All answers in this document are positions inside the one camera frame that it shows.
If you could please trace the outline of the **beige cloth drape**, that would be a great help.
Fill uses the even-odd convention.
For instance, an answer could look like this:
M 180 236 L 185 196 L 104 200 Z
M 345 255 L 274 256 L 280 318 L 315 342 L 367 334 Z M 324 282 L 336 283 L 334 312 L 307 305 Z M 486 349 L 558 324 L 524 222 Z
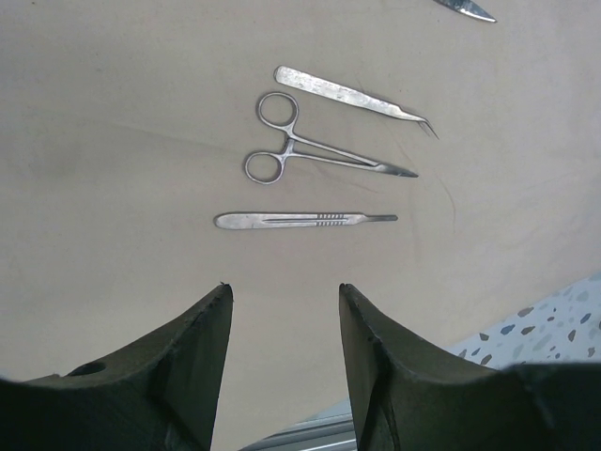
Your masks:
M 234 450 L 342 400 L 338 288 L 438 345 L 600 269 L 600 5 L 485 1 L 5 1 L 1 374 L 65 374 L 220 283 L 234 314 L 213 436 Z M 310 73 L 426 118 L 277 83 Z M 407 168 L 292 158 L 295 133 Z M 226 230 L 229 212 L 395 222 Z

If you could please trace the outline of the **small steel scissors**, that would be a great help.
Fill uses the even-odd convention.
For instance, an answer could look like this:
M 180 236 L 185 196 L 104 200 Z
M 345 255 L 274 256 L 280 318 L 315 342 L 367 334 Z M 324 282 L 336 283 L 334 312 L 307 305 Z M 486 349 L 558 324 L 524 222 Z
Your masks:
M 436 0 L 436 2 L 454 12 L 481 22 L 497 22 L 492 15 L 471 0 Z

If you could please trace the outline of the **steel scalpel handle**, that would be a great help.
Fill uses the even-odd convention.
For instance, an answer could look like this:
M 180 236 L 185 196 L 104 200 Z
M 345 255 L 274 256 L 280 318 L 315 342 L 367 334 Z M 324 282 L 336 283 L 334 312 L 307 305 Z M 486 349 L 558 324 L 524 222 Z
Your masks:
M 367 215 L 347 213 L 283 213 L 283 212 L 229 212 L 214 218 L 214 225 L 226 230 L 271 228 L 355 226 L 362 223 L 395 222 L 393 214 Z

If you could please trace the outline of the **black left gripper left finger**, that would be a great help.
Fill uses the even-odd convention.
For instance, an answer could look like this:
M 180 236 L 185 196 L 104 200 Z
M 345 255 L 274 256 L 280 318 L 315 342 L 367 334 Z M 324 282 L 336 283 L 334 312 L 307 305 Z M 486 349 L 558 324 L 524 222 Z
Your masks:
M 220 284 L 65 376 L 1 382 L 4 450 L 209 450 L 233 315 Z

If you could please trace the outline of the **steel hemostat forceps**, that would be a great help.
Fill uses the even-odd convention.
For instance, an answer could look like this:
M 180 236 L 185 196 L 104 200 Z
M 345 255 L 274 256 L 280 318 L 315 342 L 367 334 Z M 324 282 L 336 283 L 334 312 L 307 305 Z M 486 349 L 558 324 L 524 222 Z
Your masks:
M 273 122 L 264 116 L 262 109 L 264 103 L 270 98 L 282 98 L 290 103 L 291 116 L 286 122 Z M 299 104 L 294 97 L 284 92 L 273 91 L 264 94 L 257 101 L 256 115 L 264 125 L 279 132 L 282 132 L 285 136 L 285 139 L 283 148 L 278 152 L 268 150 L 257 150 L 247 155 L 244 161 L 243 170 L 245 175 L 255 183 L 261 185 L 271 185 L 279 181 L 283 176 L 287 161 L 292 158 L 311 160 L 320 163 L 336 164 L 343 167 L 360 169 L 368 172 L 390 175 L 399 178 L 416 179 L 419 177 L 418 174 L 414 173 L 413 171 L 407 168 L 403 168 L 392 163 L 385 163 L 382 161 L 373 160 L 365 156 L 346 151 L 341 148 L 331 147 L 298 135 L 297 133 L 295 133 L 295 126 L 300 115 Z M 309 148 L 316 148 L 325 153 L 338 155 L 340 156 L 340 159 L 329 158 L 325 155 L 320 154 L 301 152 L 298 149 L 299 145 L 307 146 Z M 271 158 L 277 164 L 277 169 L 270 179 L 258 178 L 254 176 L 251 172 L 251 161 L 254 158 L 262 157 Z

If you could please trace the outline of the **curved steel tweezers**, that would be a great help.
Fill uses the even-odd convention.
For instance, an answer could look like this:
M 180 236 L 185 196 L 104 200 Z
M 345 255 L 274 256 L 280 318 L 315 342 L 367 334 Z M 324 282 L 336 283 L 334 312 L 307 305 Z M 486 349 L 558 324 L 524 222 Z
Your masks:
M 333 81 L 319 78 L 310 73 L 295 70 L 287 66 L 277 67 L 273 76 L 275 81 L 281 85 L 318 95 L 325 99 L 338 101 L 386 117 L 422 123 L 438 137 L 426 118 L 407 112 L 398 104 L 375 98 L 357 89 L 342 86 Z

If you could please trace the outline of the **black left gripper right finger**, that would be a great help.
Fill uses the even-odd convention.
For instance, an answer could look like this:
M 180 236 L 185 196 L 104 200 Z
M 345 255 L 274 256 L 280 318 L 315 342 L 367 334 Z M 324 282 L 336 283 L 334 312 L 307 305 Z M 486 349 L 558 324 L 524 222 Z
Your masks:
M 477 365 L 350 284 L 339 287 L 339 316 L 358 449 L 599 449 L 598 364 Z

